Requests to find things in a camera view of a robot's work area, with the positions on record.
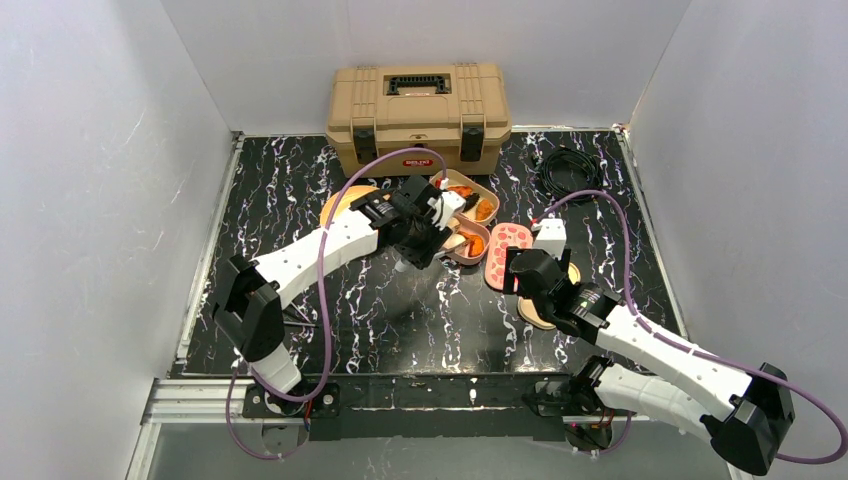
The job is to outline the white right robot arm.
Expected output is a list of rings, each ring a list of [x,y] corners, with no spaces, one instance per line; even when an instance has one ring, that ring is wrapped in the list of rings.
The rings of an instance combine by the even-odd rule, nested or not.
[[[746,372],[711,361],[707,351],[633,314],[620,295],[571,282],[563,264],[541,249],[509,247],[504,290],[529,300],[560,332],[648,370],[638,374],[594,358],[571,389],[604,407],[674,425],[736,468],[766,475],[795,420],[786,374],[767,362]]]

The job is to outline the white metal food tongs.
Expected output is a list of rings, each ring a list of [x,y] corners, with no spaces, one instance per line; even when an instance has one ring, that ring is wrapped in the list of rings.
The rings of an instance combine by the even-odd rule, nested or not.
[[[434,259],[442,257],[439,250],[450,235],[448,226],[440,230],[427,222],[413,222],[393,245],[400,255],[394,269],[398,272],[426,269]]]

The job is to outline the beige lunch box lid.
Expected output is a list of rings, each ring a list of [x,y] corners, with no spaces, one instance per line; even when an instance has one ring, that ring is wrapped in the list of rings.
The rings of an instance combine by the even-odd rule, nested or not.
[[[581,273],[574,263],[569,263],[568,278],[572,283],[581,281]],[[555,326],[552,323],[544,321],[536,312],[536,309],[530,299],[519,298],[517,301],[517,313],[527,323],[535,328],[549,331],[554,330]]]

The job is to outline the pink lunch box lid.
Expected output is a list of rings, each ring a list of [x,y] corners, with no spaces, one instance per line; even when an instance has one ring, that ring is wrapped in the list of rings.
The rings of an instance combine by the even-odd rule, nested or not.
[[[503,289],[507,248],[530,248],[532,241],[531,231],[523,225],[498,223],[491,229],[484,279],[493,290]]]

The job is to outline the white boiled egg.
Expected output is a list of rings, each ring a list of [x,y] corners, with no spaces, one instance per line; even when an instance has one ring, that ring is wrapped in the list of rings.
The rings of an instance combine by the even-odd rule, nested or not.
[[[442,245],[441,249],[445,252],[455,251],[458,248],[461,248],[466,242],[467,239],[463,234],[455,232],[449,236],[449,238]]]

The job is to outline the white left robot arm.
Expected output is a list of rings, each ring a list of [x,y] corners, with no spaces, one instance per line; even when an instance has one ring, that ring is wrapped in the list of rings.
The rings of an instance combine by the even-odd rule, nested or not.
[[[327,224],[290,245],[252,259],[235,255],[219,266],[209,296],[213,319],[267,392],[289,402],[311,400],[324,389],[331,369],[326,276],[384,247],[393,248],[406,265],[428,267],[465,204],[444,185],[411,176],[396,190],[369,192],[344,210],[333,207]],[[295,395],[302,376],[284,344],[283,313],[311,286],[320,301],[324,366],[314,389]]]

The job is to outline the orange chicken wing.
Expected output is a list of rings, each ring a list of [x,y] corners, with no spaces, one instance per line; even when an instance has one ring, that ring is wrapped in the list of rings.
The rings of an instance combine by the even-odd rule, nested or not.
[[[473,263],[486,255],[490,244],[490,235],[487,232],[477,234],[460,230],[459,233],[463,234],[467,239],[467,242],[457,250],[457,254],[460,257]]]

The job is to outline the fried chicken piece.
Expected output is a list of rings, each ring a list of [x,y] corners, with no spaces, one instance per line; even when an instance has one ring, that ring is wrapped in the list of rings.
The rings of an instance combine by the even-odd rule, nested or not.
[[[491,201],[489,201],[488,199],[479,200],[476,204],[475,220],[477,222],[483,223],[492,215],[494,210],[495,205]]]

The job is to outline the dark brown sea cucumber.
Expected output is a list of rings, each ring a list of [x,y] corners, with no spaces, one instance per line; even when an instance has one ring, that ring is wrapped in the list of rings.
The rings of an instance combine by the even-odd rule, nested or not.
[[[480,195],[478,193],[472,193],[472,194],[466,196],[464,198],[464,200],[465,200],[465,205],[464,205],[462,212],[466,213],[476,206],[476,204],[480,200]]]

